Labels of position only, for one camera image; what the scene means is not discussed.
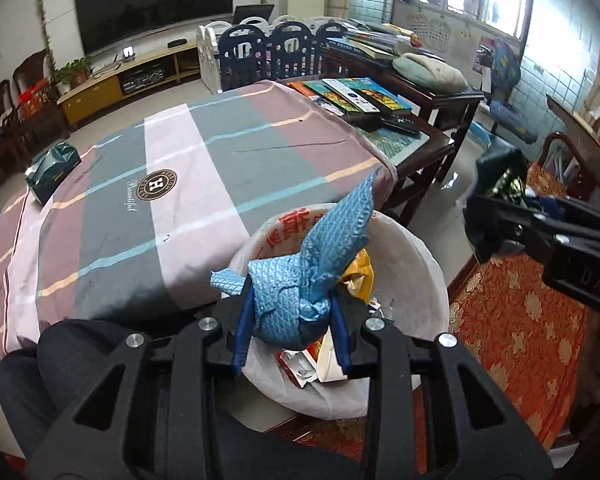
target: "round logo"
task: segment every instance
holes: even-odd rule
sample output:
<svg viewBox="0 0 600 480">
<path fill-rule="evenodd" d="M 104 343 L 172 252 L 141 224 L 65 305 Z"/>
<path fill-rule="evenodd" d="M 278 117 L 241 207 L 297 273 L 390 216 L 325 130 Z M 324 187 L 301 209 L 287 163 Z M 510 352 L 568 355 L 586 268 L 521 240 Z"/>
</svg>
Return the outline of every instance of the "round logo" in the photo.
<svg viewBox="0 0 600 480">
<path fill-rule="evenodd" d="M 174 171 L 160 170 L 149 173 L 138 184 L 138 198 L 140 200 L 155 200 L 166 195 L 176 185 L 178 177 Z"/>
</svg>

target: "trash can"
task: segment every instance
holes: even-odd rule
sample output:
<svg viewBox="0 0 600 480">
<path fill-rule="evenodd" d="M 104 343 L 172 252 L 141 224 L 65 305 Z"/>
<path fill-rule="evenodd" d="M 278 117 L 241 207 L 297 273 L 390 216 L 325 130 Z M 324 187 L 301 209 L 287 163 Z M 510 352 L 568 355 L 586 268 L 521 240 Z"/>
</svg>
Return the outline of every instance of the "trash can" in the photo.
<svg viewBox="0 0 600 480">
<path fill-rule="evenodd" d="M 299 252 L 311 227 L 334 204 L 317 204 L 269 219 L 232 258 L 230 268 L 247 275 L 251 260 Z M 374 269 L 373 296 L 391 306 L 395 325 L 405 334 L 433 340 L 448 330 L 449 302 L 445 279 L 424 243 L 377 211 L 368 228 L 366 250 Z M 252 338 L 242 372 L 263 394 L 296 412 L 325 420 L 366 415 L 368 379 L 296 387 L 278 367 L 280 348 Z M 413 387 L 420 384 L 413 378 Z"/>
</svg>

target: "orange patterned fabric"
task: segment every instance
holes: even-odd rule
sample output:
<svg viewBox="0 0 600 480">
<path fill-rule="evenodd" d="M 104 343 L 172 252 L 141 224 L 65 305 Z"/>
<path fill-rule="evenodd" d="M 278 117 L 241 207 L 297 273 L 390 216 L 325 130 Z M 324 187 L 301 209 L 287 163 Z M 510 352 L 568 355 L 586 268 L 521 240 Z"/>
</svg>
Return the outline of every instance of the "orange patterned fabric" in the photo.
<svg viewBox="0 0 600 480">
<path fill-rule="evenodd" d="M 532 163 L 527 183 L 540 195 L 564 188 Z M 480 266 L 450 304 L 450 331 L 464 342 L 548 449 L 573 403 L 586 308 L 542 283 L 528 256 L 493 258 Z M 416 462 L 426 469 L 422 391 L 416 403 Z M 364 418 L 318 423 L 298 442 L 362 456 Z"/>
</svg>

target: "silver screw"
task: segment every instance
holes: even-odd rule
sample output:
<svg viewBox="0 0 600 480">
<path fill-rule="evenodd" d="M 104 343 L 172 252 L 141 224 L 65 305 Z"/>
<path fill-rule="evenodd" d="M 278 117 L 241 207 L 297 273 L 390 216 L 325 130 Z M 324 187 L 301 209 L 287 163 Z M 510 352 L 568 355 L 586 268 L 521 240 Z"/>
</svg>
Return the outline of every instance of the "silver screw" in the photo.
<svg viewBox="0 0 600 480">
<path fill-rule="evenodd" d="M 365 321 L 365 326 L 371 330 L 371 332 L 378 332 L 384 328 L 384 319 L 370 317 Z"/>
<path fill-rule="evenodd" d="M 198 326 L 205 332 L 210 332 L 218 326 L 218 320 L 215 317 L 203 317 L 199 322 Z"/>
<path fill-rule="evenodd" d="M 144 344 L 144 336 L 139 333 L 129 334 L 126 337 L 126 345 L 129 348 L 138 348 Z"/>
<path fill-rule="evenodd" d="M 453 348 L 458 344 L 458 339 L 453 334 L 440 334 L 438 342 L 445 348 Z"/>
</svg>

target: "knotted blue cloth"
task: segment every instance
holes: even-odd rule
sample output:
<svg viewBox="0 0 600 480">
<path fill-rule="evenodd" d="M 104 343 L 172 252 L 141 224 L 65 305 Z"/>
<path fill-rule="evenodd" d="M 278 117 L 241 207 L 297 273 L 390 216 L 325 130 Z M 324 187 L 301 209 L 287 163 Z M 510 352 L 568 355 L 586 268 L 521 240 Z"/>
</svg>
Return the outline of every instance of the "knotted blue cloth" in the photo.
<svg viewBox="0 0 600 480">
<path fill-rule="evenodd" d="M 327 330 L 328 293 L 368 243 L 373 212 L 370 174 L 309 231 L 300 252 L 249 262 L 253 283 L 253 335 L 270 345 L 303 350 Z M 245 278 L 231 269 L 213 272 L 211 285 L 230 296 L 242 291 Z"/>
</svg>

